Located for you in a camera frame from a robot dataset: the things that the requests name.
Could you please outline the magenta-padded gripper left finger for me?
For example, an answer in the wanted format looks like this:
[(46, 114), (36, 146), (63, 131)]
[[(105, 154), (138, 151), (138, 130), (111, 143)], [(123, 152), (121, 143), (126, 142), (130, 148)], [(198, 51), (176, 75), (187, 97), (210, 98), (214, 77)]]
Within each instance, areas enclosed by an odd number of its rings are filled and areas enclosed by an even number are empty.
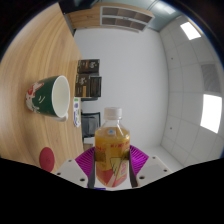
[(78, 186), (93, 189), (95, 185), (95, 148), (83, 152), (76, 159), (68, 159), (55, 174)]

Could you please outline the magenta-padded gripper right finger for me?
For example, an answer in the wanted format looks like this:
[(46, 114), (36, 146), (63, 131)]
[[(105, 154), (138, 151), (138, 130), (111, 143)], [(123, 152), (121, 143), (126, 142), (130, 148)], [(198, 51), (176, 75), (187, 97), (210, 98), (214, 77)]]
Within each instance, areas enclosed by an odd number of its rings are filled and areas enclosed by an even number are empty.
[(130, 146), (129, 175), (133, 188), (146, 186), (171, 173), (158, 156), (148, 156), (140, 149)]

